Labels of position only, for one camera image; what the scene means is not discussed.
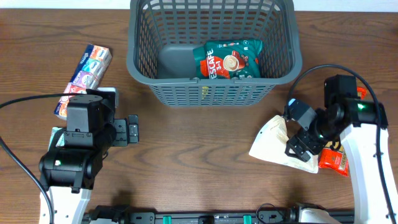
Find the orange spaghetti packet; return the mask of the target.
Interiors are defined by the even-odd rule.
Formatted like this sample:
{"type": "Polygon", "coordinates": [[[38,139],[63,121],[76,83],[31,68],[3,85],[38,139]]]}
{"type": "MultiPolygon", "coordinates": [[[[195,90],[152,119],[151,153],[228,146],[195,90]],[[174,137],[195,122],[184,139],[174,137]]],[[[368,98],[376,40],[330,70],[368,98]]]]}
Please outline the orange spaghetti packet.
{"type": "Polygon", "coordinates": [[[324,146],[318,160],[319,168],[329,168],[348,177],[348,159],[344,147],[340,142],[340,132],[343,130],[343,118],[345,107],[341,103],[342,98],[363,100],[367,91],[363,87],[329,87],[325,88],[325,108],[327,126],[329,130],[321,132],[328,135],[329,141],[324,146]]]}

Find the white beige paper pouch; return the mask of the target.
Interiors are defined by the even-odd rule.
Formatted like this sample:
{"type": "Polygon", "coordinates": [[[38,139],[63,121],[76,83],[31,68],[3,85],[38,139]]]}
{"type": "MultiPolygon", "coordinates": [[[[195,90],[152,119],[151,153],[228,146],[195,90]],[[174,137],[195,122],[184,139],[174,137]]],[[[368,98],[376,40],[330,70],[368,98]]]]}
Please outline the white beige paper pouch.
{"type": "Polygon", "coordinates": [[[258,132],[249,155],[263,161],[317,174],[318,156],[310,156],[307,162],[287,156],[285,149],[288,139],[285,119],[275,115],[258,132]]]}

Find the multicolour tissue multipack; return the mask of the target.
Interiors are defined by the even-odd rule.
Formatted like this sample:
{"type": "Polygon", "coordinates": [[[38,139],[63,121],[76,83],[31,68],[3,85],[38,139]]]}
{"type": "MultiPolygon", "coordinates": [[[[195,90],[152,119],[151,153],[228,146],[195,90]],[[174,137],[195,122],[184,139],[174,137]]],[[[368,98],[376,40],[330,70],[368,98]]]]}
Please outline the multicolour tissue multipack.
{"type": "Polygon", "coordinates": [[[64,93],[86,93],[97,89],[111,59],[110,49],[88,44],[64,93]]]}

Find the green coffee mix bag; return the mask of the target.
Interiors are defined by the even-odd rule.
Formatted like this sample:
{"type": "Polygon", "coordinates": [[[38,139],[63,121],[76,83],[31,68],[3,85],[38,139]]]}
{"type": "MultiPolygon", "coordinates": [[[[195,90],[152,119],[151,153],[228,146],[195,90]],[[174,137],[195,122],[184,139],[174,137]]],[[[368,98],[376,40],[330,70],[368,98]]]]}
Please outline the green coffee mix bag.
{"type": "Polygon", "coordinates": [[[260,40],[208,41],[193,49],[197,77],[200,79],[240,79],[261,76],[260,40]]]}

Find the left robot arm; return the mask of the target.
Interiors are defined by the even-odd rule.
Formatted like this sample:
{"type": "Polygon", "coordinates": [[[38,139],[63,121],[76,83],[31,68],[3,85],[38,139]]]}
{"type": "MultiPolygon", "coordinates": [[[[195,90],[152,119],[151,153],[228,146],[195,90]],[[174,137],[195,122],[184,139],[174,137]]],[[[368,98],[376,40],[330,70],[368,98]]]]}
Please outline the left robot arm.
{"type": "Polygon", "coordinates": [[[139,142],[138,117],[116,119],[117,100],[115,91],[96,90],[69,99],[67,126],[39,162],[40,223],[80,223],[109,148],[139,142]]]}

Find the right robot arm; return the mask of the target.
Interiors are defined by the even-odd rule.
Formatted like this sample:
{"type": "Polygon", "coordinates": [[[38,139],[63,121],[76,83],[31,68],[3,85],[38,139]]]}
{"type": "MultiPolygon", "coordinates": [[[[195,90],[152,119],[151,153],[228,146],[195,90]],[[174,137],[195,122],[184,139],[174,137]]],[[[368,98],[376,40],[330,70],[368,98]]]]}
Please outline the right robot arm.
{"type": "Polygon", "coordinates": [[[325,107],[313,110],[294,98],[285,112],[301,126],[286,145],[289,157],[307,162],[328,143],[343,146],[354,195],[355,223],[397,223],[397,189],[388,154],[388,122],[380,103],[357,94],[353,76],[324,82],[325,107]]]}

